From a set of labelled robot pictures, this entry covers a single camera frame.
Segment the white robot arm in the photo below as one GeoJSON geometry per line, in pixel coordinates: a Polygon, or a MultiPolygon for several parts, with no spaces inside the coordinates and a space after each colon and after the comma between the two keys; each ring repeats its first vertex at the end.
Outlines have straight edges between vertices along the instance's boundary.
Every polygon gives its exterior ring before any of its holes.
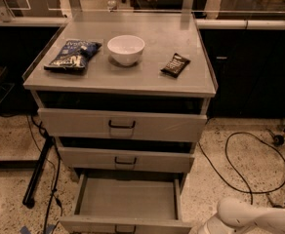
{"type": "Polygon", "coordinates": [[[271,234],[285,234],[285,209],[249,205],[226,197],[217,204],[217,212],[197,231],[197,234],[246,234],[255,227],[271,234]]]}

